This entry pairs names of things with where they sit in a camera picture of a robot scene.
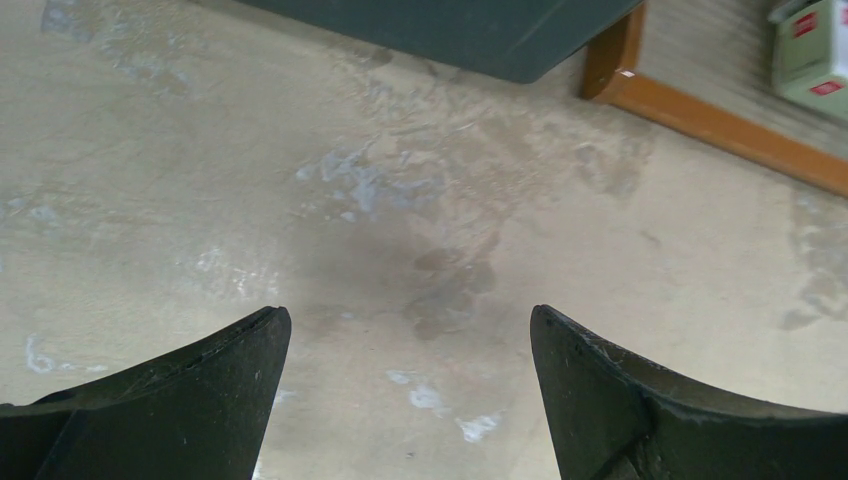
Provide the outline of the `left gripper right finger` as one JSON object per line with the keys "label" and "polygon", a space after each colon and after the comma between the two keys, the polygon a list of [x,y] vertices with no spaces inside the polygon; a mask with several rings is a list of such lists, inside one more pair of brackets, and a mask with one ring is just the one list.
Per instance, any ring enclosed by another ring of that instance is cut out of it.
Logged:
{"label": "left gripper right finger", "polygon": [[532,355],[564,479],[843,479],[847,418],[696,381],[547,305]]}

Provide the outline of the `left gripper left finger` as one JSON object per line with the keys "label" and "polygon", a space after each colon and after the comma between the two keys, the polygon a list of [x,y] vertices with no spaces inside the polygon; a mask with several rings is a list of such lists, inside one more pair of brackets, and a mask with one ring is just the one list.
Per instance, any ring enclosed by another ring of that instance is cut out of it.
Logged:
{"label": "left gripper left finger", "polygon": [[182,348],[1,408],[5,479],[249,479],[292,332],[265,307]]}

